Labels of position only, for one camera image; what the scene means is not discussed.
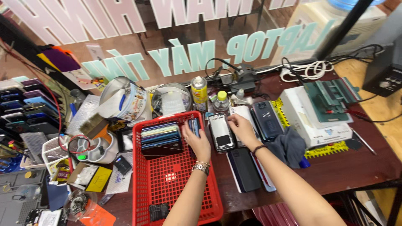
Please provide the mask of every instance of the white phone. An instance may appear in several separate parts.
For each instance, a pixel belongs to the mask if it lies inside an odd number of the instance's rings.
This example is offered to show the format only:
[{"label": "white phone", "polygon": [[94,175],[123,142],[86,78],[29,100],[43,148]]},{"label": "white phone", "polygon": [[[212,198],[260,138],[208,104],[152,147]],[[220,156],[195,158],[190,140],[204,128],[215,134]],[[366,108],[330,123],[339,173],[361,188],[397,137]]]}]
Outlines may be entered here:
[{"label": "white phone", "polygon": [[216,151],[223,153],[233,149],[235,145],[226,115],[224,113],[218,113],[208,118]]}]

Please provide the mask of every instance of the small bottle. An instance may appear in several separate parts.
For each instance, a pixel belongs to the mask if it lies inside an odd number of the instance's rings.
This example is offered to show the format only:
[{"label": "small bottle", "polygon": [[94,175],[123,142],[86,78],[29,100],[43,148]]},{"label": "small bottle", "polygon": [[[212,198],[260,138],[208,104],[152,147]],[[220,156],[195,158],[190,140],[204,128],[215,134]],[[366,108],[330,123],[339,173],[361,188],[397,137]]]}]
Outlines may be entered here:
[{"label": "small bottle", "polygon": [[218,98],[212,103],[215,111],[227,111],[229,109],[228,94],[225,91],[218,92]]},{"label": "small bottle", "polygon": [[237,91],[236,97],[242,100],[244,97],[244,89],[240,89],[239,91]]}]

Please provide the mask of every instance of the spray can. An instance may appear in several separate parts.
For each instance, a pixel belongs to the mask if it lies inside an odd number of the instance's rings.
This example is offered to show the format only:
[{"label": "spray can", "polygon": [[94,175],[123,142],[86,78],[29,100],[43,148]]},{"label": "spray can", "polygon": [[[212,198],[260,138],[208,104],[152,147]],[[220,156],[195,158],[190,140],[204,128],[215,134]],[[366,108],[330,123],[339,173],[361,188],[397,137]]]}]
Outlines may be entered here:
[{"label": "spray can", "polygon": [[191,80],[191,92],[195,108],[200,112],[208,110],[207,80],[203,77],[195,77]]}]

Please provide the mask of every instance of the cardboard box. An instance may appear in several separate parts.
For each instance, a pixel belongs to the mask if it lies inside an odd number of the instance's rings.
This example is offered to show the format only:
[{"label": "cardboard box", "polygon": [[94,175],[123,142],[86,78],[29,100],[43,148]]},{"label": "cardboard box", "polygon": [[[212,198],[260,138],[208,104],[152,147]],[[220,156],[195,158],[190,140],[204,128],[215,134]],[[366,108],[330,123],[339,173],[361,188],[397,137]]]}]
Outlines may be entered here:
[{"label": "cardboard box", "polygon": [[[83,168],[95,166],[97,170],[95,171],[94,175],[92,176],[89,184],[85,187],[83,185],[75,184],[74,182],[77,179],[77,175],[82,171]],[[105,187],[110,175],[112,174],[112,170],[107,169],[105,167],[93,165],[86,162],[80,162],[73,173],[67,180],[67,184],[72,185],[76,188],[79,188],[84,191],[94,191],[94,192],[101,192]]]},{"label": "cardboard box", "polygon": [[286,89],[280,95],[283,102],[282,111],[292,129],[306,142],[307,148],[329,144],[352,138],[352,130],[346,122],[326,128],[317,128],[311,121],[312,115],[306,111],[299,99],[302,86]]}]

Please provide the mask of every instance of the purple phone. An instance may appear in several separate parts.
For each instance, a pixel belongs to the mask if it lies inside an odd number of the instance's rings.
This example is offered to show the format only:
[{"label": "purple phone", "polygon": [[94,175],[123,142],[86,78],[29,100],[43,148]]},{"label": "purple phone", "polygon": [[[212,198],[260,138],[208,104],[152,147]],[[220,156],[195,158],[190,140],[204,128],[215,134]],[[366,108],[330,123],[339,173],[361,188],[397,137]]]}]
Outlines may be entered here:
[{"label": "purple phone", "polygon": [[39,79],[33,78],[33,79],[22,81],[21,84],[23,84],[24,86],[30,86],[30,85],[42,84],[42,83],[41,83],[41,81],[39,81]]},{"label": "purple phone", "polygon": [[50,102],[51,104],[53,104],[54,106],[56,106],[56,104],[54,103],[54,101],[52,99],[50,99],[48,96],[46,96],[42,91],[38,90],[33,90],[33,91],[29,91],[29,92],[25,92],[23,93],[23,95],[26,98],[32,98],[32,97],[43,97],[45,100],[47,100],[48,102]]}]

